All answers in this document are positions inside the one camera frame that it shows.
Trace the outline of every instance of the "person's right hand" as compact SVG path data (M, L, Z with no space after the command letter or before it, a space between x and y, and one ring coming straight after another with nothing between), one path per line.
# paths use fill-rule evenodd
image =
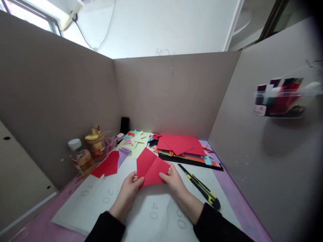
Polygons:
M165 162L170 165L171 170L168 171L167 174L161 172L159 173L159 176L164 182L166 182L169 185L173 195L176 197L180 197L183 194L189 193L175 166L170 162Z

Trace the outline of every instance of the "light blue paper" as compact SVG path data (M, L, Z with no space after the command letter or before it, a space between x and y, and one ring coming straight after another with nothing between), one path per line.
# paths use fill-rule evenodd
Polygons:
M203 156L205 164L212 166L211 160L209 156Z
M132 137L132 135L124 136L122 139L124 139L124 140L128 140L130 137Z

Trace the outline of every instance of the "cable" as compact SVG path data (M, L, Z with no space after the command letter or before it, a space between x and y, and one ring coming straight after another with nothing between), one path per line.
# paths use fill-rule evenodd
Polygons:
M76 23L76 26L78 27L78 29L80 30L80 33L81 33L81 35L82 35L82 37L83 37L83 39L85 40L85 42L87 43L87 45L93 50L93 48L88 44L88 42L86 41L86 39L84 38L84 35L83 35L83 33L82 33L82 31L81 31L81 29L80 29L80 27L78 26L78 24L77 24L77 13L75 14L75 19L73 19L73 21L74 21L74 23Z
M98 50L101 48L101 45L105 42L105 39L106 39L106 38L107 38L107 36L108 36L109 29L110 29L110 25L111 25L112 18L113 18L113 14L114 14L115 3L116 3L116 0L114 0L114 6L113 6L112 15L111 15L111 19L110 19L110 23L109 23L109 26L108 26L107 33L106 33L106 35L105 35L105 37L104 37L103 41L102 41L102 42L101 42L101 44L99 45L99 47L94 49L95 51L98 51Z

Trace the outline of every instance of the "glue bottle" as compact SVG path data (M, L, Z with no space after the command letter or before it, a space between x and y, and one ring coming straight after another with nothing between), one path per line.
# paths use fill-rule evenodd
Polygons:
M95 169L95 164L90 152L83 148L80 139L72 139L68 143L72 151L77 152L76 161L83 176L88 176Z

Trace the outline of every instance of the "white paper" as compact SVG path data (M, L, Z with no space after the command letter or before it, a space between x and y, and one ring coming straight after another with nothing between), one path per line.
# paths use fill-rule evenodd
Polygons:
M203 203L207 202L177 163L174 165L188 190ZM182 165L218 197L223 217L241 229L213 171ZM60 208L52 222L88 235L99 215L115 202L125 177L135 170L136 159L127 157L117 174L103 180L90 175ZM170 195L168 186L163 184L143 187L138 192L125 224L123 241L198 241L192 223Z

